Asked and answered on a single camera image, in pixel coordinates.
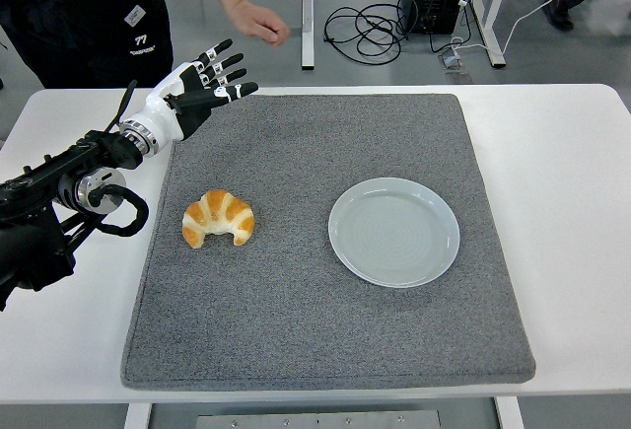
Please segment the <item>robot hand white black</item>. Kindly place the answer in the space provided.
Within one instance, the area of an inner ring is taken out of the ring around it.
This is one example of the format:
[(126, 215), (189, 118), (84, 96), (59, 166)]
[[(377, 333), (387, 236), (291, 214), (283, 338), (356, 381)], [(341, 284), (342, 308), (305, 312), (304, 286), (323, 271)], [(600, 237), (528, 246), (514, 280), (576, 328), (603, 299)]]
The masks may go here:
[(220, 58), (232, 44), (225, 39), (180, 64), (151, 91), (142, 109), (120, 123), (119, 132), (142, 155), (153, 156), (170, 143), (191, 136), (214, 108), (256, 92), (257, 84), (236, 82), (246, 74), (244, 68), (227, 71), (244, 59), (241, 53)]

